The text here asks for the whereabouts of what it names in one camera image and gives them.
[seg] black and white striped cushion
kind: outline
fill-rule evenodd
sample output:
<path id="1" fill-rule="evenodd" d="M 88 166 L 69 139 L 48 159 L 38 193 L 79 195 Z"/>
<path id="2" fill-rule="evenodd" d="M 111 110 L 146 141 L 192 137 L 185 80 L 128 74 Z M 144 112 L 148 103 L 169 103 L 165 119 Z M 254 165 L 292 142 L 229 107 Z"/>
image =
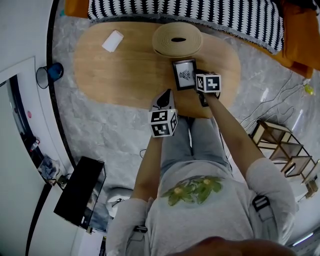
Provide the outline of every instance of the black and white striped cushion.
<path id="1" fill-rule="evenodd" d="M 89 19 L 157 15 L 202 24 L 253 42 L 276 54 L 284 27 L 270 0 L 90 0 Z"/>

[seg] backpack strap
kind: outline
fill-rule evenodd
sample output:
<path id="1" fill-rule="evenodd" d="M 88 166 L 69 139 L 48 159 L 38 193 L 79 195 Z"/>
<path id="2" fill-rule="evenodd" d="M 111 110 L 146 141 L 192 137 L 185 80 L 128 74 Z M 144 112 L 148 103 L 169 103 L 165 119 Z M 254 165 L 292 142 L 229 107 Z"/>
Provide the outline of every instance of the backpack strap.
<path id="1" fill-rule="evenodd" d="M 145 226 L 136 226 L 129 238 L 125 256 L 150 256 L 148 229 Z"/>
<path id="2" fill-rule="evenodd" d="M 253 199 L 252 205 L 262 223 L 261 238 L 277 242 L 279 232 L 269 199 L 264 195 L 257 195 Z"/>

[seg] sofa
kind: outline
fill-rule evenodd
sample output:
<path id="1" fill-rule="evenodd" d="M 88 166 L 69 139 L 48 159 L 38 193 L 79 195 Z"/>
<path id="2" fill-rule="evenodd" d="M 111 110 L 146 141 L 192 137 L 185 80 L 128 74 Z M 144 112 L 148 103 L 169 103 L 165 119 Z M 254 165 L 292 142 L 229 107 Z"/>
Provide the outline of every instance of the sofa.
<path id="1" fill-rule="evenodd" d="M 89 12 L 90 4 L 93 1 L 103 0 L 66 0 L 64 13 L 67 16 L 92 19 Z M 283 38 L 281 39 L 282 45 L 279 51 L 272 51 L 272 49 L 265 47 L 263 44 L 250 40 L 250 37 L 237 36 L 237 34 L 232 32 L 229 34 L 237 36 L 270 56 L 282 66 L 309 79 L 312 77 L 314 69 L 320 71 L 320 34 L 316 11 L 311 8 L 298 6 L 287 0 L 279 0 L 276 6 L 283 17 L 284 30 Z"/>

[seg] round woven basket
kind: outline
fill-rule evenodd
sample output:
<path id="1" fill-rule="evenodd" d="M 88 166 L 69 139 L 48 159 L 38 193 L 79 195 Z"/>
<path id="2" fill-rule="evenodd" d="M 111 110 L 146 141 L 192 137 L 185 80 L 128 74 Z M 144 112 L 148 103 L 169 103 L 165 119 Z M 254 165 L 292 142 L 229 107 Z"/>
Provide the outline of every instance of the round woven basket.
<path id="1" fill-rule="evenodd" d="M 183 58 L 198 52 L 203 44 L 200 30 L 184 22 L 160 26 L 153 34 L 154 51 L 168 58 Z"/>

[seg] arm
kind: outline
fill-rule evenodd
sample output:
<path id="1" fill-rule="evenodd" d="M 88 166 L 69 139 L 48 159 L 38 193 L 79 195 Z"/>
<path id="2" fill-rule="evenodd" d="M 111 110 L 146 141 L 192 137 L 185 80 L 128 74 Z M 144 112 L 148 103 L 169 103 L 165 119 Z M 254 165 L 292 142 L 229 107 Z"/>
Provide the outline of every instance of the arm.
<path id="1" fill-rule="evenodd" d="M 131 198 L 156 199 L 160 182 L 162 138 L 150 138 L 136 176 Z"/>
<path id="2" fill-rule="evenodd" d="M 248 187 L 258 195 L 268 197 L 279 240 L 285 243 L 292 233 L 296 213 L 295 197 L 288 181 L 272 161 L 264 157 L 222 103 L 214 95 L 204 96 Z"/>
<path id="3" fill-rule="evenodd" d="M 249 166 L 254 161 L 264 158 L 264 155 L 252 142 L 239 122 L 214 95 L 205 93 L 204 96 L 235 164 L 243 177 L 246 178 Z"/>
<path id="4" fill-rule="evenodd" d="M 160 181 L 162 138 L 150 138 L 136 176 L 130 199 L 120 202 L 114 220 L 108 227 L 107 254 L 125 255 L 135 226 L 144 226 L 147 202 L 156 198 Z"/>

